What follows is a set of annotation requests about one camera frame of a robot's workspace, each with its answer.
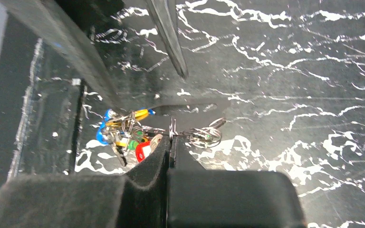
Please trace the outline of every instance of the red plastic object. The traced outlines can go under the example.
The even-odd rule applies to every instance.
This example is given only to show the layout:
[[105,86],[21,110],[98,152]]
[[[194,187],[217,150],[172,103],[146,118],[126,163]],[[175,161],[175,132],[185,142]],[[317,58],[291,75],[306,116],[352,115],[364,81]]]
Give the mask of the red plastic object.
[[136,159],[138,160],[138,162],[141,162],[141,161],[143,161],[143,159],[145,159],[143,148],[146,146],[150,147],[150,141],[143,142],[136,146],[135,155],[136,155]]

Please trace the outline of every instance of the red key tag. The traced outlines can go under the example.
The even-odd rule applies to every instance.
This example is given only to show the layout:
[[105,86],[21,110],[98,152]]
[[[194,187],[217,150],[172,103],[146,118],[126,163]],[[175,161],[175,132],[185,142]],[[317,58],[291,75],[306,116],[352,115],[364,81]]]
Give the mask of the red key tag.
[[138,162],[143,161],[152,152],[150,148],[150,141],[143,142],[136,146],[135,155]]

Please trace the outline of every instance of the black marble surface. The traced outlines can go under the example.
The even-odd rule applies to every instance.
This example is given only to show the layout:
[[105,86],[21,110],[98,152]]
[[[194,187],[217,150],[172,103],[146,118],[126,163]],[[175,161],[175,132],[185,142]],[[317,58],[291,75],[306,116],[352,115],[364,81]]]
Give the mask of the black marble surface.
[[[231,101],[207,169],[270,170],[297,188],[310,228],[365,227],[365,0],[177,1],[191,77],[182,81],[143,1],[92,29],[125,109],[163,99]],[[122,168],[95,134],[108,109],[86,91],[75,171]],[[185,111],[201,112],[195,107]]]

